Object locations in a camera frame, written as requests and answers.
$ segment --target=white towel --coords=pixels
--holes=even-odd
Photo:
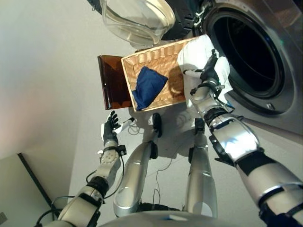
[[[212,56],[213,49],[214,45],[208,35],[199,36],[198,38],[188,42],[180,51],[177,59],[181,71],[184,72],[185,70],[203,69],[208,59]],[[219,57],[214,70],[218,74],[221,85],[225,86],[219,95],[219,99],[227,103],[224,95],[232,90],[232,87],[228,81],[230,67],[227,59],[225,57]],[[200,116],[189,99],[189,92],[201,83],[200,76],[198,74],[196,76],[183,74],[183,81],[184,95],[186,98],[188,110],[193,118],[198,118]]]

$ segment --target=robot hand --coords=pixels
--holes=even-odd
[[[122,124],[119,124],[118,121],[119,119],[117,114],[115,111],[112,111],[107,117],[107,121],[101,125],[101,136],[104,146],[106,143],[111,141],[118,144],[118,138],[116,135],[126,129],[134,121],[134,118],[131,117]]]

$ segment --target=wicker basket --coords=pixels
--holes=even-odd
[[[159,74],[167,77],[168,81],[154,101],[141,111],[154,110],[185,102],[183,76],[177,63],[177,57],[182,48],[192,39],[193,38],[185,39],[164,46],[154,47],[121,59],[134,111],[137,111],[137,103],[132,91],[136,88],[137,78],[143,66],[157,71]]]

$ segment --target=blue towel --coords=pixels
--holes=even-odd
[[[144,66],[139,73],[136,90],[132,91],[138,104],[137,110],[148,107],[161,92],[167,80],[165,76]]]

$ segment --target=silver robot leg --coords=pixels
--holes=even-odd
[[[216,218],[217,196],[207,147],[204,131],[198,131],[195,135],[195,145],[189,155],[191,166],[184,211]]]
[[[158,133],[152,130],[148,138],[144,139],[129,157],[119,189],[114,198],[114,212],[122,217],[138,210],[144,187],[149,159],[156,158]]]

